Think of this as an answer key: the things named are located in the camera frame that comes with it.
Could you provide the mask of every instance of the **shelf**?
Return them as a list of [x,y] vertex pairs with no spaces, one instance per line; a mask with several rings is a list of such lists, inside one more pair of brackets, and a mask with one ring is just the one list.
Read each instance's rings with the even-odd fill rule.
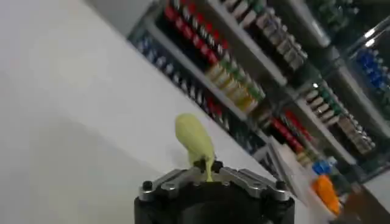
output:
[[269,4],[276,8],[276,15],[281,15],[283,23],[288,27],[297,29],[292,32],[302,44],[327,47],[331,39],[318,20],[315,19],[304,0],[271,1]]
[[213,24],[219,28],[221,35],[230,43],[232,54],[252,76],[266,71],[280,86],[287,84],[287,79],[279,68],[264,54],[218,0],[193,0],[193,3],[197,5],[205,18],[213,21]]
[[[293,99],[297,98],[297,94],[292,89],[287,89],[286,92]],[[307,105],[304,99],[298,98],[295,100],[295,104],[299,110],[309,119],[317,131],[319,131],[327,142],[336,150],[336,152],[342,156],[347,163],[354,165],[356,164],[356,159],[337,141],[337,139],[330,133],[328,128],[320,121],[320,119],[313,113],[310,107]]]
[[144,25],[146,30],[158,41],[166,50],[175,57],[175,59],[182,64],[192,75],[201,82],[214,96],[223,103],[233,114],[235,114],[239,120],[245,121],[247,115],[243,113],[236,105],[220,90],[218,89],[206,76],[199,70],[193,62],[188,59],[180,49],[176,47],[154,24],[154,20],[151,18],[144,19]]
[[[331,59],[337,59],[340,57],[338,50],[333,47],[330,51]],[[387,121],[377,110],[373,101],[367,96],[362,87],[360,87],[358,81],[354,78],[350,68],[346,65],[343,60],[339,61],[338,67],[336,69],[337,74],[333,75],[331,80],[328,82],[333,84],[335,91],[342,93],[343,91],[348,91],[348,96],[353,97],[353,101],[350,104],[354,104],[354,107],[350,107],[350,110],[353,111],[353,115],[358,118],[358,120],[366,127],[373,131],[380,131],[382,136],[390,138],[390,127],[388,126]],[[345,101],[351,101],[350,97],[344,97]]]

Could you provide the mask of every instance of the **bottle cap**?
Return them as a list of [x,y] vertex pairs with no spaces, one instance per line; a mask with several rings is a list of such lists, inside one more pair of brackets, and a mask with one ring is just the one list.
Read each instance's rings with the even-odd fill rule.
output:
[[275,9],[274,9],[274,8],[268,8],[268,12],[269,12],[271,15],[275,15]]
[[195,11],[196,11],[196,6],[195,4],[192,2],[188,5],[188,11],[191,13],[191,14],[195,14]]

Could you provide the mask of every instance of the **red cap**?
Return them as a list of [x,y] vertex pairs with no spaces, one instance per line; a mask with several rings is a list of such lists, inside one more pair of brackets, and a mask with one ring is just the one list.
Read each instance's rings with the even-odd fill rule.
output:
[[213,30],[213,26],[212,26],[210,23],[207,23],[206,26],[205,26],[205,28],[206,28],[206,31],[207,31],[208,33],[211,33],[211,31]]
[[219,33],[218,33],[217,30],[214,31],[213,37],[214,37],[214,40],[219,40],[219,37],[220,37],[220,36],[219,36]]
[[222,41],[221,41],[221,44],[222,44],[222,47],[223,47],[224,49],[227,49],[228,44],[227,44],[227,41],[226,41],[226,40],[222,40]]
[[202,16],[202,14],[199,14],[199,13],[196,15],[196,18],[197,18],[199,23],[203,23],[205,20],[205,18]]
[[177,12],[171,6],[165,7],[164,13],[166,17],[168,17],[168,19],[170,19],[171,21],[176,19],[177,17]]
[[192,13],[192,14],[195,14],[196,6],[194,3],[191,3],[190,5],[188,5],[188,11],[190,11],[190,13]]

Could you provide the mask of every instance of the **wall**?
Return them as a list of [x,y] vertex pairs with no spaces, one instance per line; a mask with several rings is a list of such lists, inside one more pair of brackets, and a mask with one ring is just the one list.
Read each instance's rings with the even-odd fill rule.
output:
[[390,171],[370,180],[365,187],[378,199],[378,201],[390,212]]
[[153,0],[85,0],[122,35],[128,36],[132,27]]

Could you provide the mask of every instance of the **white table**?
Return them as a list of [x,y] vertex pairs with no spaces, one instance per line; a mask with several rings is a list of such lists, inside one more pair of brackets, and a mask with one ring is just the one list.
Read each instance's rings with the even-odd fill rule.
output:
[[272,178],[84,2],[5,0],[0,31],[1,223],[132,223],[139,184],[188,165],[185,112],[226,166]]

